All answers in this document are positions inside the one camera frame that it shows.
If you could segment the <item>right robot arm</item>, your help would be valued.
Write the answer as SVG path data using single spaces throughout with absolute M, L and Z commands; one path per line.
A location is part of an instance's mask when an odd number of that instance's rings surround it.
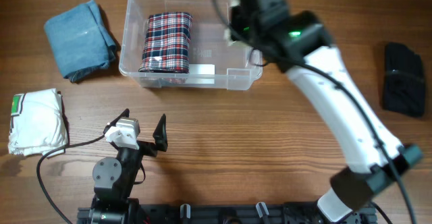
M 421 159 L 379 120 L 348 73 L 340 50 L 311 11 L 292 14 L 286 0 L 229 0 L 229 37 L 260 51 L 310 101 L 346 160 L 317 201 L 328 223 L 341 223 Z

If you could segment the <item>folded white graphic t-shirt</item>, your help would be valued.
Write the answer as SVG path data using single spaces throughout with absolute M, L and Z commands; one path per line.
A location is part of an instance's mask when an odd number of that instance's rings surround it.
M 69 143 L 62 95 L 51 88 L 13 96 L 8 150 L 11 155 L 44 155 Z

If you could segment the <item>red plaid shirt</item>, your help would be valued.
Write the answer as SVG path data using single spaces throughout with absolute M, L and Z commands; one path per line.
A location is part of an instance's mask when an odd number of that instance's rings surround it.
M 193 17 L 188 12 L 148 17 L 140 72 L 187 74 Z

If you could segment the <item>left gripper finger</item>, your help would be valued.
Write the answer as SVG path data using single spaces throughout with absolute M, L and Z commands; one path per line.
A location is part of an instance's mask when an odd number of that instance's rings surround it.
M 115 126 L 116 123 L 122 118 L 122 117 L 129 117 L 130 115 L 130 110 L 129 109 L 125 109 L 119 116 L 117 116 L 113 121 L 109 122 L 105 127 L 109 128 L 112 126 Z
M 158 151 L 166 152 L 168 148 L 167 132 L 166 132 L 166 115 L 163 114 L 153 132 L 155 145 Z

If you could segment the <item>folded blue denim jeans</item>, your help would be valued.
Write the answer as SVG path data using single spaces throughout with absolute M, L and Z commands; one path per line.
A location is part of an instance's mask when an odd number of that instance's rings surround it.
M 50 18 L 44 30 L 60 74 L 72 83 L 108 69 L 116 59 L 116 43 L 93 0 Z

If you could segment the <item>black knit garment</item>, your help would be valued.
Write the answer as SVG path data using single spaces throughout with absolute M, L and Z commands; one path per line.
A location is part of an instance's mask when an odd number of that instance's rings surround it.
M 382 105 L 385 110 L 410 117 L 425 114 L 426 80 L 423 61 L 401 43 L 385 46 Z

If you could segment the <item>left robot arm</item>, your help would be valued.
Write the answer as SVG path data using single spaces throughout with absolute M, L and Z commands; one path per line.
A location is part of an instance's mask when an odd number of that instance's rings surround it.
M 162 115 L 155 131 L 153 142 L 138 139 L 140 126 L 137 119 L 129 117 L 126 109 L 108 123 L 103 136 L 116 150 L 116 157 L 105 157 L 94 166 L 94 198 L 86 223 L 150 223 L 150 217 L 131 198 L 132 188 L 140 182 L 136 180 L 139 171 L 144 169 L 145 156 L 156 157 L 159 151 L 168 147 L 166 115 Z

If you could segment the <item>clear plastic storage bin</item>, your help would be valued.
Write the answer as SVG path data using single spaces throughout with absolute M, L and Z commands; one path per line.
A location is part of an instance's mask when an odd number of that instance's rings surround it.
M 188 74 L 140 72 L 149 16 L 185 11 L 192 15 Z M 248 90 L 263 69 L 262 55 L 228 45 L 211 0 L 128 0 L 119 71 L 143 88 L 193 87 Z

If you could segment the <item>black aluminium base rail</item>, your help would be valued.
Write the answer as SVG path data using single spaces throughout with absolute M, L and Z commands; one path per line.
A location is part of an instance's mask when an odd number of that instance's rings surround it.
M 143 204 L 137 210 L 79 208 L 78 223 L 222 223 L 224 217 L 235 217 L 240 223 L 328 223 L 314 202 L 286 202 L 234 206 L 197 206 L 183 204 Z

